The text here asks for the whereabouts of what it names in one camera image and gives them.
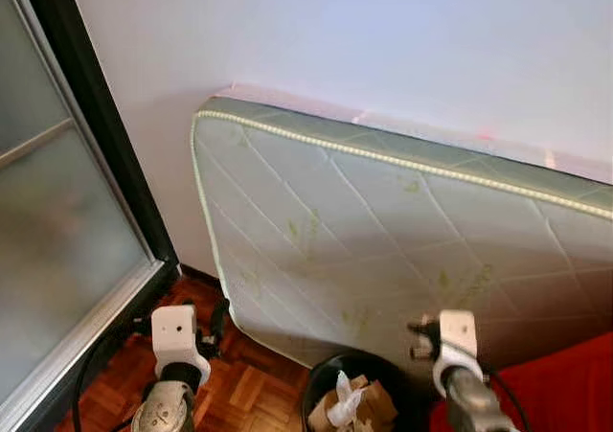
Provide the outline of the brown cardboard pieces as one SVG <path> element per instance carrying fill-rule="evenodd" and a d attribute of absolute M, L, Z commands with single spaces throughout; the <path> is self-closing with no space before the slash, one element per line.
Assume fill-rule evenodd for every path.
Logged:
<path fill-rule="evenodd" d="M 393 432 L 398 415 L 396 407 L 379 380 L 369 382 L 368 379 L 354 422 L 349 426 L 334 428 L 326 418 L 326 410 L 336 401 L 336 380 L 337 375 L 334 376 L 332 389 L 323 397 L 307 403 L 306 426 L 311 432 Z"/>

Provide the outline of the black round trash bin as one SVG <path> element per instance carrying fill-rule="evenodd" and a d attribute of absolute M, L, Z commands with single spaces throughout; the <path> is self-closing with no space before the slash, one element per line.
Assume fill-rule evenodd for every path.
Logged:
<path fill-rule="evenodd" d="M 379 380 L 390 394 L 390 401 L 398 410 L 395 419 L 394 432 L 428 432 L 430 404 L 429 398 L 418 397 L 407 374 L 393 362 L 360 350 L 346 350 L 324 359 L 309 372 L 309 380 L 301 398 L 301 414 L 304 429 L 307 427 L 307 416 L 318 401 L 331 392 L 338 371 L 347 375 L 366 375 L 368 379 Z"/>

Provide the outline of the large red cushion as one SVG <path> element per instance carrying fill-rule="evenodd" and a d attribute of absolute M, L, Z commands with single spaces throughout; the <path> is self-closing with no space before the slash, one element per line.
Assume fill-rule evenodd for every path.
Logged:
<path fill-rule="evenodd" d="M 491 374 L 451 368 L 460 394 L 435 406 L 430 432 L 613 432 L 613 332 Z"/>

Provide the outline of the frosted glass sliding door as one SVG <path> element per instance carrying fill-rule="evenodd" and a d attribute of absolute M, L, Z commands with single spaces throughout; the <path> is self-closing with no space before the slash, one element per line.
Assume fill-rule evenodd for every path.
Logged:
<path fill-rule="evenodd" d="M 159 261 L 31 0 L 0 0 L 0 432 L 31 426 Z"/>

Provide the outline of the black door frame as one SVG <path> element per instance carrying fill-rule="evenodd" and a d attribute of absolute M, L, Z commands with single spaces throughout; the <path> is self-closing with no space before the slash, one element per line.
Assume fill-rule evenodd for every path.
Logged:
<path fill-rule="evenodd" d="M 148 245 L 153 258 L 159 261 L 159 266 L 117 315 L 106 323 L 96 343 L 89 346 L 80 358 L 73 379 L 58 385 L 57 391 L 36 411 L 31 426 L 13 432 L 43 431 L 56 427 L 69 413 L 70 407 L 79 404 L 80 385 L 95 379 L 106 361 L 118 351 L 131 319 L 149 313 L 167 295 L 180 273 L 170 234 L 136 160 L 118 108 L 105 85 L 101 66 L 84 29 L 78 3 L 75 0 L 31 2 L 34 3 L 36 19 L 42 26 L 50 50 L 73 92 L 89 135 L 131 214 L 137 234 Z"/>

